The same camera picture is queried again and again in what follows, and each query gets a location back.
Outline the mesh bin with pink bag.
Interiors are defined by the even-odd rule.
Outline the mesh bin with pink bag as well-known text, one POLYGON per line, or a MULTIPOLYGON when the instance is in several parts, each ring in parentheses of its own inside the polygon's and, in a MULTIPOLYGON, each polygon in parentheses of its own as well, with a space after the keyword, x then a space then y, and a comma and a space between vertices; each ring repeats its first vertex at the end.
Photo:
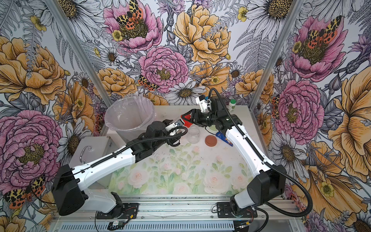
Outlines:
POLYGON ((146 132, 156 119, 153 103, 145 97, 134 96, 115 101, 105 113, 105 125, 129 142, 146 132))

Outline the light green jar lid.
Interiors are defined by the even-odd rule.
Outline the light green jar lid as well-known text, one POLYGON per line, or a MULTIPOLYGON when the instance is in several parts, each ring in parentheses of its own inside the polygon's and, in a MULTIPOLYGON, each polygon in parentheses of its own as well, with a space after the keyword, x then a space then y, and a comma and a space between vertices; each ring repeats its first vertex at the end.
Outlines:
POLYGON ((215 125, 210 126, 209 129, 210 129, 211 131, 218 131, 218 129, 216 128, 215 125))

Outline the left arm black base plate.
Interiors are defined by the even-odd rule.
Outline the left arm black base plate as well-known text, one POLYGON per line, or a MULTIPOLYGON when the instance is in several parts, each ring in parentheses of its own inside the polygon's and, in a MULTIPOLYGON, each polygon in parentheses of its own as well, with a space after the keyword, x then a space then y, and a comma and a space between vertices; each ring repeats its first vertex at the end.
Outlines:
POLYGON ((136 219, 138 213, 138 203, 124 203, 115 206, 109 213, 97 212, 96 219, 136 219))

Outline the red jar lid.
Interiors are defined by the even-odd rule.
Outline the red jar lid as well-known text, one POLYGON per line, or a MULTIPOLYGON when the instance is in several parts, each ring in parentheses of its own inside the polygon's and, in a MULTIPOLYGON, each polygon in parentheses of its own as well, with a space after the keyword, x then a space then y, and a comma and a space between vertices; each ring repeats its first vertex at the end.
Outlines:
POLYGON ((191 114, 181 115, 181 119, 184 122, 185 127, 190 128, 192 126, 193 123, 191 122, 191 114))

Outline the brown lid peanut jar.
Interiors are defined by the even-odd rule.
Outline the brown lid peanut jar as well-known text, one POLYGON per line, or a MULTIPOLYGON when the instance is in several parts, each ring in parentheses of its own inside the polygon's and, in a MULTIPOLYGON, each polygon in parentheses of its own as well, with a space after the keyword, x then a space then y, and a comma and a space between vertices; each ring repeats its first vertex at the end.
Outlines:
POLYGON ((200 129, 196 125, 191 125, 187 132, 187 140, 191 144, 197 144, 200 141, 200 129))

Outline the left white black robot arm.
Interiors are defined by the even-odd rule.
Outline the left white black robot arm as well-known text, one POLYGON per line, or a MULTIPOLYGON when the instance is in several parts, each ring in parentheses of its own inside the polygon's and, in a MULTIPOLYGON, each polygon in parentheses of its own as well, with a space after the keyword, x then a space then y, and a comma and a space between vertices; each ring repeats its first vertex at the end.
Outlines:
POLYGON ((123 216, 124 204, 117 193, 104 194, 89 187, 103 177, 153 155, 164 144, 180 145, 180 138, 187 132, 187 127, 180 121, 154 121, 146 132, 117 151, 79 166, 66 164, 60 167, 51 189, 59 215, 95 211, 104 219, 123 216))

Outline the red lid peanut jar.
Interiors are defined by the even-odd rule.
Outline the red lid peanut jar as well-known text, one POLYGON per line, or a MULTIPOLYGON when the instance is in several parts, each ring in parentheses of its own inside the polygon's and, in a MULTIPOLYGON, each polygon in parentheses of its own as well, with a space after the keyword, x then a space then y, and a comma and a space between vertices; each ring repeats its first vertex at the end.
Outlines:
POLYGON ((177 147, 180 145, 180 139, 188 132, 187 128, 181 128, 176 130, 175 134, 169 139, 169 145, 171 147, 177 147))

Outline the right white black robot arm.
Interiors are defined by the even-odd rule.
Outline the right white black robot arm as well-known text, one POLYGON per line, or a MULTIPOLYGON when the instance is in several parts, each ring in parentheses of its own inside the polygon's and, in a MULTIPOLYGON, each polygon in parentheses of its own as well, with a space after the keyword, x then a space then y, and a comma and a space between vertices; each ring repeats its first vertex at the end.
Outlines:
POLYGON ((206 99, 202 95, 196 97, 195 101, 200 108, 183 114, 182 120, 199 127, 215 126, 238 150, 253 176, 243 191, 231 197, 232 213, 239 216, 245 210, 261 206, 283 194, 285 168, 274 165, 273 161, 263 154, 248 135, 242 121, 223 106, 224 99, 217 96, 206 99))

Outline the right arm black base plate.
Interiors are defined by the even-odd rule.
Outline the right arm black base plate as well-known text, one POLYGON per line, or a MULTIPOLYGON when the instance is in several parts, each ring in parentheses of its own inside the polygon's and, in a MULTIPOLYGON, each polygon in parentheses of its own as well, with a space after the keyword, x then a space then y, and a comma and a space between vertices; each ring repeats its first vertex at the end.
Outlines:
POLYGON ((252 207, 239 208, 232 202, 217 202, 216 213, 218 218, 256 218, 257 211, 252 207))

